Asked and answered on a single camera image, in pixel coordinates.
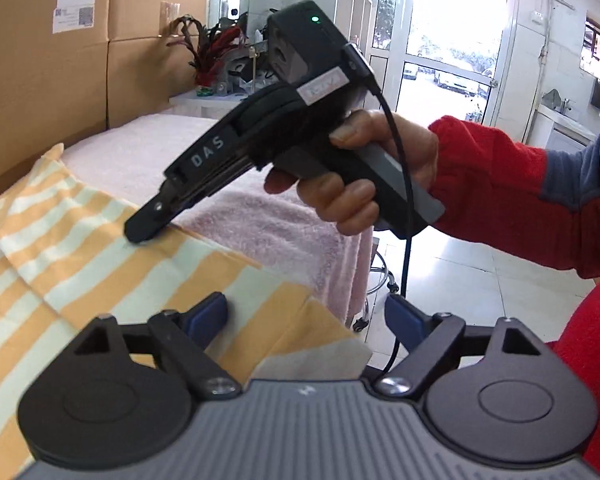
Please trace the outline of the red fleece right forearm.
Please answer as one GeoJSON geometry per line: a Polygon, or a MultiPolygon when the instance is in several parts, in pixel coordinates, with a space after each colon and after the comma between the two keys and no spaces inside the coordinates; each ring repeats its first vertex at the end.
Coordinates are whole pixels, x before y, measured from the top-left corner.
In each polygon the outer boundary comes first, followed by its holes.
{"type": "MultiPolygon", "coordinates": [[[[452,237],[556,270],[596,278],[553,350],[600,409],[600,133],[568,154],[514,142],[501,130],[445,116],[432,195],[445,206],[437,227],[452,237]]],[[[585,453],[600,472],[600,420],[585,453]]]]}

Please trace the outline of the person right hand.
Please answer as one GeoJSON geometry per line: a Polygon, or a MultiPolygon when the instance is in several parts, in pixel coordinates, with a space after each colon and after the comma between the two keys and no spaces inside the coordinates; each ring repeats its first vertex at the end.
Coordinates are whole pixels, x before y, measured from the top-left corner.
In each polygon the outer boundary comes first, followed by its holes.
{"type": "Polygon", "coordinates": [[[344,235],[379,223],[409,238],[444,214],[429,194],[437,156],[430,130],[397,114],[357,110],[332,133],[296,134],[276,157],[284,166],[270,170],[264,188],[277,194],[297,183],[300,198],[344,235]]]}

